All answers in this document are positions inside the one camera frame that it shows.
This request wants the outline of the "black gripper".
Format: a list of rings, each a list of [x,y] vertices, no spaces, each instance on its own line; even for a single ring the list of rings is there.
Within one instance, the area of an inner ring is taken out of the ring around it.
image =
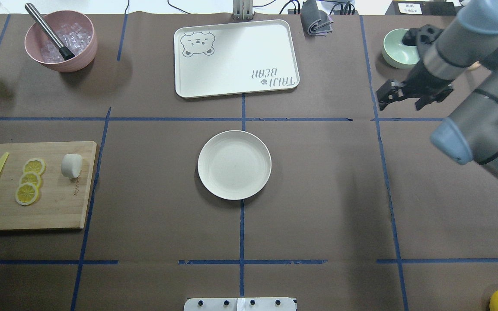
[[[415,46],[420,59],[405,81],[388,79],[376,91],[380,111],[408,98],[416,98],[415,108],[421,110],[434,101],[444,101],[453,92],[454,57],[446,52],[452,34],[450,26],[439,29],[431,24],[407,30],[402,43]]]

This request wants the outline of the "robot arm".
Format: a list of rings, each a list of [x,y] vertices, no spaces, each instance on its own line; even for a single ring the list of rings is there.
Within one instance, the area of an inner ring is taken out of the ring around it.
[[[474,162],[498,179],[498,0],[471,0],[444,29],[426,24],[407,30],[403,44],[419,60],[399,82],[376,91],[380,110],[410,98],[415,109],[443,102],[453,82],[478,63],[488,75],[431,133],[430,141],[459,165]]]

